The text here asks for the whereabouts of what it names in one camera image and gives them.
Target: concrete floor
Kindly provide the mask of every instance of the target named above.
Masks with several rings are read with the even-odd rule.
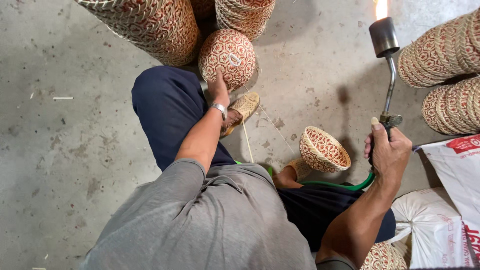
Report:
[[[344,173],[316,176],[365,179],[363,140],[389,81],[368,33],[373,5],[277,2],[253,43],[261,73],[248,86],[294,153],[259,110],[246,123],[255,162],[280,170],[299,155],[302,130],[314,125],[340,140],[353,161]],[[394,1],[390,15],[404,46],[479,5]],[[0,7],[0,269],[76,269],[132,190],[161,173],[130,94],[136,76],[160,63],[71,0],[5,0]],[[428,91],[399,80],[393,97],[391,111],[403,115],[400,129],[415,145],[449,138],[422,120]],[[222,141],[236,160],[250,160],[241,128]],[[399,194],[438,185],[427,168],[412,154]]]

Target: woven sandal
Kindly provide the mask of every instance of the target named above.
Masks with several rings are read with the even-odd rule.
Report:
[[[257,110],[259,102],[260,97],[255,92],[245,94],[241,98],[234,101],[228,109],[238,111],[242,115],[242,120],[233,123],[232,126],[227,129],[227,132],[225,132],[224,136],[230,135],[236,126],[244,121],[247,121],[247,119],[250,118],[250,116],[252,116],[252,114]]]
[[[303,160],[302,157],[290,161],[285,167],[291,166],[294,170],[295,173],[297,174],[297,180],[296,182],[299,182],[303,180],[307,175],[309,175],[312,172],[312,169],[308,164]]]

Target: wristwatch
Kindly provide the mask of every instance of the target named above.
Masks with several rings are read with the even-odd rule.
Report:
[[[227,119],[227,108],[225,108],[225,106],[223,106],[222,104],[218,104],[218,103],[212,103],[210,105],[210,107],[219,109],[222,112],[223,121],[225,121]]]

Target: basket rim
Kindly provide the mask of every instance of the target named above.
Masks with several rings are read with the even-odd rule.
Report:
[[[341,165],[338,165],[336,162],[333,162],[331,161],[330,159],[327,159],[327,157],[322,153],[320,152],[316,147],[311,147],[311,150],[312,152],[315,154],[315,155],[319,155],[319,156],[323,156],[324,158],[326,158],[330,163],[334,164],[335,166],[338,166],[340,168],[349,168],[351,166],[351,160],[350,160],[350,156],[348,155],[347,151],[345,150],[345,148],[343,148],[343,146],[333,137],[331,136],[330,134],[328,134],[326,131],[322,130],[322,129],[319,129],[318,127],[315,127],[315,126],[307,126],[304,130],[303,130],[303,133],[305,134],[305,139],[308,140],[308,143],[310,143],[311,145],[313,145],[312,141],[310,140],[310,137],[308,136],[307,134],[307,130],[309,129],[312,129],[318,133],[321,133],[322,135],[325,135],[326,137],[328,137],[339,149],[340,149],[340,152],[342,152],[342,154],[344,155],[344,157],[346,158],[347,160],[347,163],[346,163],[346,166],[341,166]]]

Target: person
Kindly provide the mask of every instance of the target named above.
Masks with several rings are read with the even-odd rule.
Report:
[[[221,71],[208,92],[228,108]],[[364,153],[374,139],[377,178],[366,192],[345,195],[302,186],[294,166],[272,178],[258,164],[236,164],[218,140],[246,115],[229,109],[224,120],[208,107],[193,73],[150,68],[135,80],[132,103],[162,174],[120,206],[81,269],[357,269],[382,230],[411,148],[396,128],[389,142],[373,118]],[[328,199],[321,204],[343,201],[330,212],[313,209],[317,192]],[[322,212],[331,219],[318,226],[315,258],[307,238],[318,235],[302,235],[299,217],[289,217],[295,205],[314,228]]]

